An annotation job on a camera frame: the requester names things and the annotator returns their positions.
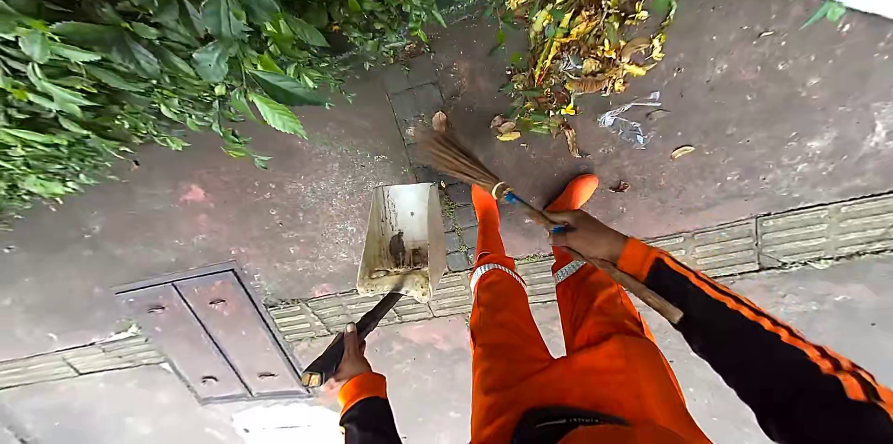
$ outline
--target orange shoe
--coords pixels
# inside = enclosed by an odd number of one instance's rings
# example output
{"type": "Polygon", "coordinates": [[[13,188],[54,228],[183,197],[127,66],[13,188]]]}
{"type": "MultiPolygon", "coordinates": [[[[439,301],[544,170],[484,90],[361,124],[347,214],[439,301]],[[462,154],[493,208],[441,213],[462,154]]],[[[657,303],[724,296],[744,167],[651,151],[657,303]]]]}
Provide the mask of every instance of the orange shoe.
{"type": "Polygon", "coordinates": [[[596,174],[584,174],[576,176],[567,183],[561,195],[546,207],[547,211],[560,212],[572,211],[583,207],[583,204],[592,198],[598,187],[596,174]]]}

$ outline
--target right hand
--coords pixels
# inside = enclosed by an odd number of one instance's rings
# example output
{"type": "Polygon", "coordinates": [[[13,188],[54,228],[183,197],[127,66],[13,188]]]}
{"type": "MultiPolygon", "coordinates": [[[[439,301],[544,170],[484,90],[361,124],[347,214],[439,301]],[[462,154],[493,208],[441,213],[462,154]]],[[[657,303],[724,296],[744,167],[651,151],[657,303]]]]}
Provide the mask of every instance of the right hand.
{"type": "Polygon", "coordinates": [[[356,324],[347,324],[347,329],[344,331],[344,355],[332,378],[336,386],[341,386],[364,372],[373,371],[373,367],[363,355],[365,351],[366,341],[360,341],[357,336],[356,324]]]}
{"type": "Polygon", "coordinates": [[[626,246],[626,235],[608,228],[582,210],[565,212],[546,212],[549,219],[567,226],[566,232],[552,233],[549,243],[571,249],[587,259],[601,259],[617,264],[623,247],[626,246]]]}

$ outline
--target orange sleeve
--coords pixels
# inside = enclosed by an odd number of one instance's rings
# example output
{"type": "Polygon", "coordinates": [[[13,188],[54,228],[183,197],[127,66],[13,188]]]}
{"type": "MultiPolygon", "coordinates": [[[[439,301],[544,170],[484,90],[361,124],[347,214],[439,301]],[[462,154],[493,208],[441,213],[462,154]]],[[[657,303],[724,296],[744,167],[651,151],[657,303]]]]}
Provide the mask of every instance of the orange sleeve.
{"type": "Polygon", "coordinates": [[[639,281],[645,281],[648,277],[648,270],[654,262],[654,258],[660,253],[660,250],[651,245],[645,244],[641,240],[633,238],[627,239],[626,246],[617,260],[617,268],[621,272],[627,272],[639,281]]]}
{"type": "Polygon", "coordinates": [[[387,382],[384,375],[377,372],[364,372],[345,383],[338,393],[338,401],[341,404],[341,416],[352,405],[369,397],[387,398],[387,382]]]}

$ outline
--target dustpan handle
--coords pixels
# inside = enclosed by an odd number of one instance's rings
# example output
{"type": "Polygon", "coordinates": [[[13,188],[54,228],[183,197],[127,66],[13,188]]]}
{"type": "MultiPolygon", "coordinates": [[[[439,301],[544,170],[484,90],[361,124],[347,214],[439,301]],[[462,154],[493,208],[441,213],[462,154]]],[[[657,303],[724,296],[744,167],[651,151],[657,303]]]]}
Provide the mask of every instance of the dustpan handle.
{"type": "MultiPolygon", "coordinates": [[[[363,314],[356,323],[356,335],[362,341],[372,332],[382,318],[396,305],[403,295],[399,292],[388,292],[372,310],[363,314]]],[[[301,382],[307,388],[316,388],[335,376],[335,370],[344,357],[344,333],[339,332],[320,356],[310,362],[301,374],[301,382]]]]}

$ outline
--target green plant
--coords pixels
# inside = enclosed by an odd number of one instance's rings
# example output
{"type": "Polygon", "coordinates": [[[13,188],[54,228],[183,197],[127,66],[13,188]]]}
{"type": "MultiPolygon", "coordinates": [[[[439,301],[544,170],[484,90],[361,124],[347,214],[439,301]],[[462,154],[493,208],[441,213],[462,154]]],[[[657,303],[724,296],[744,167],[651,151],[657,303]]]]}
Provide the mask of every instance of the green plant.
{"type": "Polygon", "coordinates": [[[182,149],[186,129],[262,167],[232,122],[306,139],[290,108],[425,39],[437,1],[0,0],[0,213],[96,183],[136,144],[182,149]]]}

